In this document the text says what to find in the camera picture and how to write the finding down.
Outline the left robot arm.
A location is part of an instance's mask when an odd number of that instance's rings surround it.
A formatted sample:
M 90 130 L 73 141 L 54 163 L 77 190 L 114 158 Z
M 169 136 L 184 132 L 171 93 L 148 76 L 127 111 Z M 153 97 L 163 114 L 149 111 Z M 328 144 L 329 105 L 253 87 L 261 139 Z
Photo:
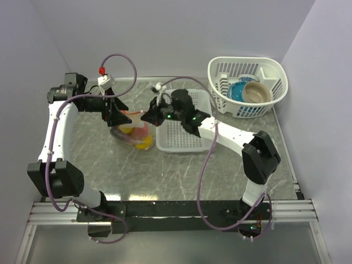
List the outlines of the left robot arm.
M 99 95 L 86 92 L 87 78 L 78 73 L 66 73 L 64 84 L 47 93 L 49 121 L 45 142 L 37 162 L 27 166 L 27 174 L 43 197 L 47 197 L 59 212 L 56 201 L 65 199 L 86 207 L 97 221 L 105 220 L 109 207 L 103 192 L 85 184 L 84 175 L 71 161 L 73 126 L 80 112 L 100 113 L 109 127 L 132 123 L 123 114 L 128 107 L 113 93 L 114 79 L 98 77 Z

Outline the clear zip top bag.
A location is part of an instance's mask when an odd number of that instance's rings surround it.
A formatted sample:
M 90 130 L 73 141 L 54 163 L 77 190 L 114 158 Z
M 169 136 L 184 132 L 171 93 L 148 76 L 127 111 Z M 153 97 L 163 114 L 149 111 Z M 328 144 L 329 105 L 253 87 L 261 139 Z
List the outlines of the clear zip top bag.
M 111 127 L 110 135 L 128 145 L 135 146 L 138 150 L 148 150 L 153 144 L 153 137 L 148 123 L 141 120 L 146 112 L 140 110 L 137 112 L 122 111 L 122 113 L 129 117 L 132 123 Z

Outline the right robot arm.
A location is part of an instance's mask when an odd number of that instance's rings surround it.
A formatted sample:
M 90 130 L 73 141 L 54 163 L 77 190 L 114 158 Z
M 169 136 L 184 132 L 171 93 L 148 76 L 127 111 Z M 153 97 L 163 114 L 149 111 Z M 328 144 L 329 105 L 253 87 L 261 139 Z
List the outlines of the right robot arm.
M 216 144 L 221 144 L 241 156 L 247 185 L 238 201 L 236 216 L 253 219 L 267 196 L 267 182 L 281 162 L 278 151 L 266 132 L 254 134 L 217 120 L 212 97 L 206 92 L 201 92 L 200 97 L 207 103 L 211 114 L 196 108 L 188 90 L 177 89 L 154 97 L 141 120 L 155 127 L 160 127 L 163 122 L 179 122 L 189 135 L 211 141 L 210 152 Z

